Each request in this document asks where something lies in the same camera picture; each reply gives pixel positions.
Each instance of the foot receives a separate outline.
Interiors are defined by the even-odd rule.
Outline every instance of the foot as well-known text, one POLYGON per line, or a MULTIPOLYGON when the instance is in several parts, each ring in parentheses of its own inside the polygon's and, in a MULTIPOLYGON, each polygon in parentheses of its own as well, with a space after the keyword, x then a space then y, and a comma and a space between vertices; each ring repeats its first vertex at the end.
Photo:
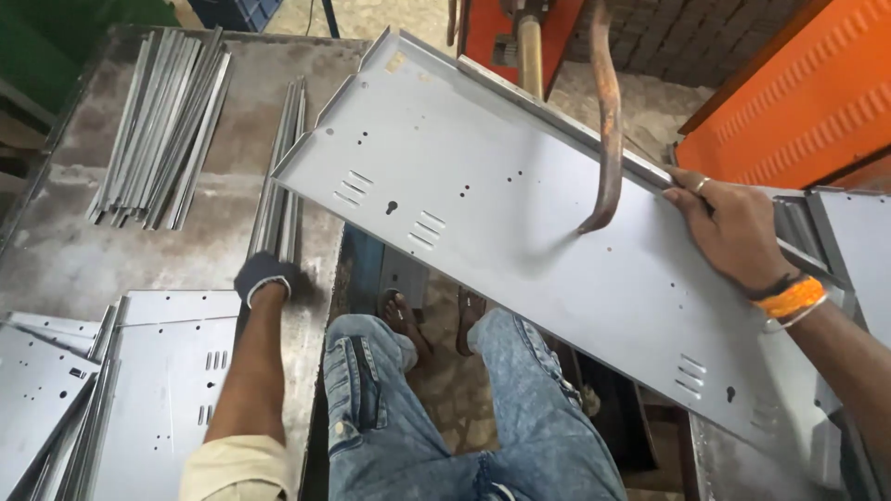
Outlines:
POLYGON ((486 300, 477 294, 459 287, 458 289, 458 338, 454 348, 459 354, 470 357, 473 352, 467 345, 467 333, 486 313, 486 300))
POLYGON ((402 293, 398 292, 392 300, 387 302, 380 318, 394 333, 402 334, 412 340, 414 348, 418 352, 418 363, 415 367, 425 366, 429 363, 433 358, 433 347, 421 334, 412 307, 405 301, 405 296, 402 293))

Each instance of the finger ring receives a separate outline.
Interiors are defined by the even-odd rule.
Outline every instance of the finger ring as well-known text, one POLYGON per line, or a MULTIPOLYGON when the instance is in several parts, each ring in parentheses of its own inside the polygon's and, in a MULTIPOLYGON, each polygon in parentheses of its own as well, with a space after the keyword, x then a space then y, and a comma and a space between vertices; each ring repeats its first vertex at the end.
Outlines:
POLYGON ((699 181, 699 184, 696 185, 695 188, 693 188, 693 192, 695 194, 699 194, 699 191, 702 190, 702 185, 704 185, 705 183, 707 183, 708 181, 711 181, 711 180, 712 180, 711 177, 708 177, 708 176, 703 177, 702 181, 699 181))

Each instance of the blue crate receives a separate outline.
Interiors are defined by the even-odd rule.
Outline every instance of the blue crate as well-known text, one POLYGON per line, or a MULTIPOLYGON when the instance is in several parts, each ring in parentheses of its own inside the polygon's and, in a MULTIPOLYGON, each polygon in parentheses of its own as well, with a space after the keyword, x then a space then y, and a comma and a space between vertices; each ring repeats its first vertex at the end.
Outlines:
POLYGON ((260 32, 282 0, 189 0, 205 28, 260 32))

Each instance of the orange wristband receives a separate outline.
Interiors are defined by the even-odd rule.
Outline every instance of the orange wristband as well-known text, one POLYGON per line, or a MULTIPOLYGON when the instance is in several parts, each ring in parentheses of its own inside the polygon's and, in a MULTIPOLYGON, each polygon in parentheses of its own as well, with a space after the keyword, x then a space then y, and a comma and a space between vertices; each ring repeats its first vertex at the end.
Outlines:
POLYGON ((785 291, 766 300, 755 301, 761 309, 773 318, 788 316, 801 308, 807 308, 820 300, 826 291, 816 278, 808 276, 803 282, 792 285, 785 291))

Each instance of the brick wall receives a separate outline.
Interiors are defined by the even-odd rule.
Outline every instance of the brick wall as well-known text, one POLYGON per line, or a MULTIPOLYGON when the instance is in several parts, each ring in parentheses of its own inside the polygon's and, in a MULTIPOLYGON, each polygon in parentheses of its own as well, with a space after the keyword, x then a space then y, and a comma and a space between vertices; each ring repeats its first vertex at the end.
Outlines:
MULTIPOLYGON (((802 0, 610 0, 616 70, 685 86, 719 87, 773 36, 802 0)), ((566 51, 588 62, 594 1, 587 0, 566 51)))

